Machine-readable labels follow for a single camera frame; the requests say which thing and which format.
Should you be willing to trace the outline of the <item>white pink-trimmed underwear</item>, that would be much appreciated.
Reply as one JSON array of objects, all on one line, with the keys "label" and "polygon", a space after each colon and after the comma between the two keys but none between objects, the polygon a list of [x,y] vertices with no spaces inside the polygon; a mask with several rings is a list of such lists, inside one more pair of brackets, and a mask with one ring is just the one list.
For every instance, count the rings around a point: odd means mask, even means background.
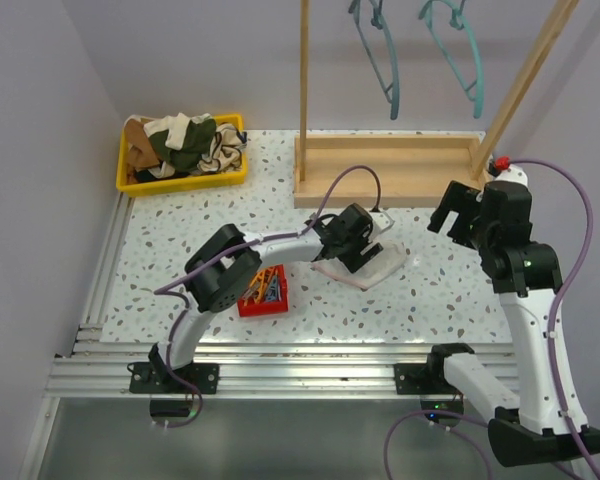
[{"label": "white pink-trimmed underwear", "polygon": [[403,242],[381,242],[380,245],[382,251],[355,273],[349,272],[337,259],[314,262],[311,266],[331,280],[366,291],[389,278],[407,262]]}]

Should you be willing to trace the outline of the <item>grey-blue clothes hanger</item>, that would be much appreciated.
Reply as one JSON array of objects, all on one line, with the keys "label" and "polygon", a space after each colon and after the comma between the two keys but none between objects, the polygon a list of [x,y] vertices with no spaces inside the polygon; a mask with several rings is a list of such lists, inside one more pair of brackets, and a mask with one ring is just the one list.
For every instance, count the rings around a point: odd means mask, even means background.
[{"label": "grey-blue clothes hanger", "polygon": [[358,33],[361,45],[388,103],[389,118],[396,120],[401,105],[400,75],[397,51],[383,1],[353,0],[348,13]]}]

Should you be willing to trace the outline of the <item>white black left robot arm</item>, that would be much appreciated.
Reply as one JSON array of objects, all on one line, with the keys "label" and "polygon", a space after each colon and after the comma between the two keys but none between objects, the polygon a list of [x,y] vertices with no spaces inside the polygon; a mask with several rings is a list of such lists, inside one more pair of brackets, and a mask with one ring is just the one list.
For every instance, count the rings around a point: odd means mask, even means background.
[{"label": "white black left robot arm", "polygon": [[194,351],[209,324],[239,300],[258,272],[335,259],[347,272],[358,273],[382,252],[376,237],[392,226],[386,213],[356,203],[338,214],[316,213],[293,231],[250,233],[234,224],[222,226],[189,259],[183,277],[154,291],[180,298],[184,310],[166,342],[150,351],[153,381],[169,393],[191,383]]}]

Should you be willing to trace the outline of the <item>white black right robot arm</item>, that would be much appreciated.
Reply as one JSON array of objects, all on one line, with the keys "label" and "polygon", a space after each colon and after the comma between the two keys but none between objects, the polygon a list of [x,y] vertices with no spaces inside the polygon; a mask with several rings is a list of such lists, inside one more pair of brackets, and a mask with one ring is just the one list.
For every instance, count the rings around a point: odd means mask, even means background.
[{"label": "white black right robot arm", "polygon": [[551,246],[532,240],[531,206],[521,183],[496,180],[477,190],[453,181],[428,226],[438,232],[456,213],[449,237],[478,252],[510,329],[519,391],[505,387],[464,343],[434,346],[425,379],[434,391],[454,388],[470,399],[505,467],[600,454],[600,429],[579,404],[560,336],[559,261]]}]

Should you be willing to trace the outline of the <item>wooden hanger rack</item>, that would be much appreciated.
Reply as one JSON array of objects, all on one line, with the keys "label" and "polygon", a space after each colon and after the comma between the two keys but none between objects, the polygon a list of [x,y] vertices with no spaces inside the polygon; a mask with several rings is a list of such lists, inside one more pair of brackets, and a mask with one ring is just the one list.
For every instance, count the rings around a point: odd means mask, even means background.
[{"label": "wooden hanger rack", "polygon": [[300,133],[295,140],[294,205],[345,207],[379,199],[383,207],[434,207],[451,181],[482,188],[488,161],[552,47],[577,7],[558,1],[485,136],[476,133],[311,135],[308,108],[308,13],[301,8]]}]

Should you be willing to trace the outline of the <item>pile of coloured clothespins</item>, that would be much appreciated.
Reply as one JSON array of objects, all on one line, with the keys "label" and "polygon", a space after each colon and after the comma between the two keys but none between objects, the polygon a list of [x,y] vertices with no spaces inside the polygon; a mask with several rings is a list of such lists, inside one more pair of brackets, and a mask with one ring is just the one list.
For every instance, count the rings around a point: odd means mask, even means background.
[{"label": "pile of coloured clothespins", "polygon": [[282,272],[283,267],[281,265],[259,271],[250,281],[242,296],[242,305],[259,305],[280,301]]}]

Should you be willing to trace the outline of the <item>red plastic bin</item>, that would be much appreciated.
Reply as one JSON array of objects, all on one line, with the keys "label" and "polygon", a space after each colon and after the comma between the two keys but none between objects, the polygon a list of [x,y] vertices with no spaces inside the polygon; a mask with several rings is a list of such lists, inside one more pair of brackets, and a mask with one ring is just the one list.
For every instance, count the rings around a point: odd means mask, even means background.
[{"label": "red plastic bin", "polygon": [[286,313],[289,300],[284,266],[259,271],[238,300],[237,309],[242,318]]}]

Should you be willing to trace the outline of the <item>yellow plastic laundry tray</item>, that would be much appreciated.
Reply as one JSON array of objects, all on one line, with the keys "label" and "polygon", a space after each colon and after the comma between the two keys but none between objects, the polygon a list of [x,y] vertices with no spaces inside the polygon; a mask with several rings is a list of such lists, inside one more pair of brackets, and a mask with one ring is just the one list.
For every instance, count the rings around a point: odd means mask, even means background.
[{"label": "yellow plastic laundry tray", "polygon": [[246,146],[237,113],[132,115],[121,134],[116,187],[141,197],[242,184],[248,172]]}]

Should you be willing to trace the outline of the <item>pile of mixed clothes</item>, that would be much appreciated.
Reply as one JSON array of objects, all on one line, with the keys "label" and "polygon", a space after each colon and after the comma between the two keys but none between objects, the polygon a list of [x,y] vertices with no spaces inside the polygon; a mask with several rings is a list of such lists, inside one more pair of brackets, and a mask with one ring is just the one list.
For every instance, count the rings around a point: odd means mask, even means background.
[{"label": "pile of mixed clothes", "polygon": [[123,133],[130,184],[234,173],[244,166],[246,133],[208,113],[152,120],[133,115]]}]

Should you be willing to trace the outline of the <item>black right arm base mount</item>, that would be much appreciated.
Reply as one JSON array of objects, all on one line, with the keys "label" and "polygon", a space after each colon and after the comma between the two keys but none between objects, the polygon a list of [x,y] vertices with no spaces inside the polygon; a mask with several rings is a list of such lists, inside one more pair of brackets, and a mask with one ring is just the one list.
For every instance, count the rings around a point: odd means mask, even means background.
[{"label": "black right arm base mount", "polygon": [[434,345],[424,363],[393,365],[394,384],[398,395],[454,395],[460,391],[444,378],[445,360],[456,354],[474,354],[466,343]]}]

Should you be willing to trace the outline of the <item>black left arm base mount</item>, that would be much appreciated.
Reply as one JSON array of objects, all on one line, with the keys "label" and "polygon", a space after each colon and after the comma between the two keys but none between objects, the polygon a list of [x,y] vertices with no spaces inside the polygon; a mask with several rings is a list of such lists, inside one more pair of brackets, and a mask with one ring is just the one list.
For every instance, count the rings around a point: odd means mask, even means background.
[{"label": "black left arm base mount", "polygon": [[202,394],[215,394],[220,379],[217,363],[191,361],[169,372],[157,345],[150,350],[147,361],[129,363],[127,371],[131,375],[129,391],[132,394],[192,393],[192,386]]}]

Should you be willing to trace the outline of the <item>aluminium rail frame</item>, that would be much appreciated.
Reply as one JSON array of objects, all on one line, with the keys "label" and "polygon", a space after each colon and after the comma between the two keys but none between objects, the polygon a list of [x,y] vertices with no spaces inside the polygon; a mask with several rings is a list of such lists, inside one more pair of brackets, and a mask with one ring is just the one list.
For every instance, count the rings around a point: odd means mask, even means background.
[{"label": "aluminium rail frame", "polygon": [[[219,194],[137,199],[118,217],[101,274],[72,353],[53,363],[46,394],[59,398],[129,395],[129,365],[167,337],[180,302],[154,288],[182,273],[190,255],[220,226],[285,230],[304,219],[282,198]],[[393,367],[425,359],[431,347],[464,342],[508,388],[518,386],[501,308],[472,251],[430,233],[426,209],[394,209],[389,237],[407,262],[362,292],[307,265],[287,268],[285,314],[216,317],[197,348],[218,365],[225,398],[388,398]]]}]

